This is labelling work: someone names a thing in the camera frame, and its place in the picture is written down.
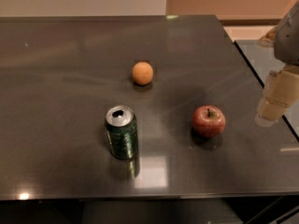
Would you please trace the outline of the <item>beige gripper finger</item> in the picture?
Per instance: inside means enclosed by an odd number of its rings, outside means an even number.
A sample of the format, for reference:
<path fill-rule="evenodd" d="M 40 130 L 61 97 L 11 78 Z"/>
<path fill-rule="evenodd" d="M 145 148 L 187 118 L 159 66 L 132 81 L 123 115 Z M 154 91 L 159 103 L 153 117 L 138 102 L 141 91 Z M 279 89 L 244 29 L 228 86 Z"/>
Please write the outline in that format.
<path fill-rule="evenodd" d="M 285 64 L 276 72 L 271 70 L 263 88 L 263 98 L 257 106 L 255 122 L 270 127 L 299 99 L 299 66 Z"/>

